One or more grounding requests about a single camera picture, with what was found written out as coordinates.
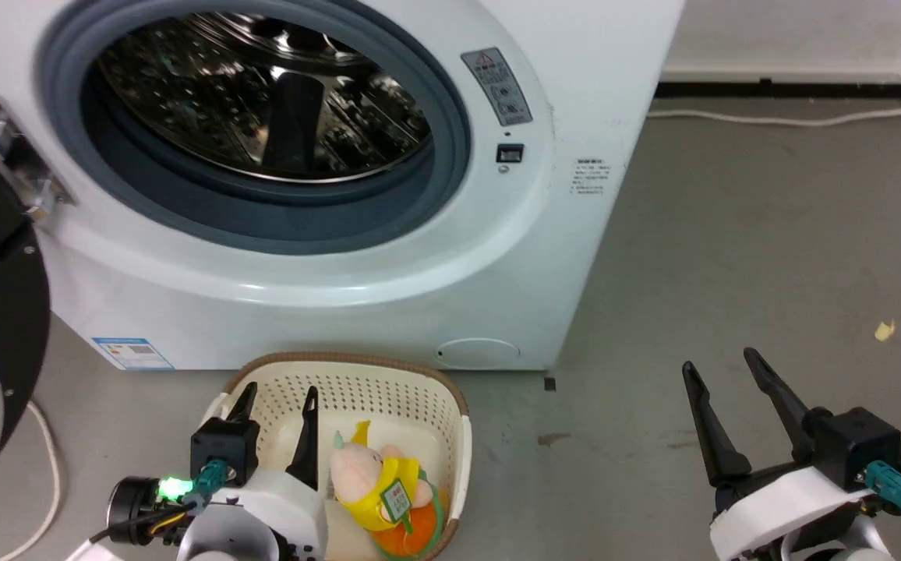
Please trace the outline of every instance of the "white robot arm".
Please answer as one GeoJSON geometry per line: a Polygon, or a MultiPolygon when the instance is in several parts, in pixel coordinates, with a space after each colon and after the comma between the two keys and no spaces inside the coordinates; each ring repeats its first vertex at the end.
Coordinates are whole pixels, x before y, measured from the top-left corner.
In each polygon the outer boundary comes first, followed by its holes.
{"type": "Polygon", "coordinates": [[[832,545],[814,561],[889,561],[872,518],[901,516],[900,431],[864,408],[832,415],[807,409],[759,352],[745,360],[772,399],[793,444],[793,461],[753,471],[735,450],[692,362],[683,380],[715,489],[711,543],[721,561],[790,561],[797,551],[832,545]]]}
{"type": "Polygon", "coordinates": [[[177,561],[323,561],[328,531],[318,493],[318,390],[309,390],[291,465],[258,468],[259,424],[250,419],[250,383],[226,418],[191,437],[194,479],[126,477],[115,486],[108,521],[69,561],[116,561],[113,542],[177,547],[177,561]]]}

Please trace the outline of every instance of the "green tag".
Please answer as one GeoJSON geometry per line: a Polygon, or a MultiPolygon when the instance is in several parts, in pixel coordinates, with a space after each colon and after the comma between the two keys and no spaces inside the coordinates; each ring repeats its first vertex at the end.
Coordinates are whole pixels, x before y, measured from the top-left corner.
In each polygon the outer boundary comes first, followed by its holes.
{"type": "Polygon", "coordinates": [[[387,489],[382,491],[382,504],[393,522],[401,520],[405,525],[405,533],[412,533],[412,525],[408,522],[408,509],[412,508],[412,501],[408,500],[408,493],[401,484],[401,479],[394,480],[387,489]]]}

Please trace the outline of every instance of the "white plastic basket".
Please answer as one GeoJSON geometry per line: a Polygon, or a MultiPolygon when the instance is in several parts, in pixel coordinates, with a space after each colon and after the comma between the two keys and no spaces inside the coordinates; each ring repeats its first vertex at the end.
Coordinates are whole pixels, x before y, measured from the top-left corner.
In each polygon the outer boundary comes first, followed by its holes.
{"type": "Polygon", "coordinates": [[[422,556],[437,557],[458,529],[472,469],[472,426],[464,395],[439,370],[410,362],[337,352],[281,352],[243,366],[212,401],[205,419],[225,418],[247,383],[258,386],[252,418],[260,423],[261,468],[284,469],[302,428],[309,386],[319,388],[319,493],[326,500],[326,561],[385,561],[368,532],[337,502],[329,482],[333,435],[354,436],[369,420],[368,445],[394,444],[418,458],[430,482],[447,490],[450,508],[443,536],[422,556]]]}

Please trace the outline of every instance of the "front-load washing machine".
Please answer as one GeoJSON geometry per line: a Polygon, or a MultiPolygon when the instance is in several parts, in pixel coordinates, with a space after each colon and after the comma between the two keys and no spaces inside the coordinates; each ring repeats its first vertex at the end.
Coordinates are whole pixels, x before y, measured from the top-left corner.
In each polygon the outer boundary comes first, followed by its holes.
{"type": "Polygon", "coordinates": [[[549,369],[681,9],[0,0],[0,173],[119,369],[549,369]]]}

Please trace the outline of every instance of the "sticker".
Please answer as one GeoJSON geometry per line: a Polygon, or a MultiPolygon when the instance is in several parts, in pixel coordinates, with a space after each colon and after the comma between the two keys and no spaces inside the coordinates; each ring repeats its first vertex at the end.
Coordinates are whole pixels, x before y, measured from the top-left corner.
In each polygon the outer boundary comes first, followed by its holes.
{"type": "Polygon", "coordinates": [[[389,520],[401,520],[405,525],[405,533],[412,533],[412,525],[408,522],[408,509],[412,508],[412,501],[408,500],[408,493],[401,484],[401,479],[394,480],[387,489],[382,491],[382,504],[389,514],[389,520]]]}
{"type": "Polygon", "coordinates": [[[95,344],[104,349],[119,365],[128,370],[173,370],[173,365],[156,351],[149,341],[140,337],[94,337],[95,344]]]}
{"type": "Polygon", "coordinates": [[[486,98],[500,118],[500,125],[519,125],[533,121],[530,107],[526,105],[523,92],[503,58],[503,53],[496,47],[472,51],[461,55],[461,60],[468,65],[479,85],[486,92],[486,98]]]}
{"type": "Polygon", "coordinates": [[[568,192],[572,195],[602,195],[610,187],[612,170],[613,167],[600,157],[579,157],[575,161],[575,173],[568,192]]]}

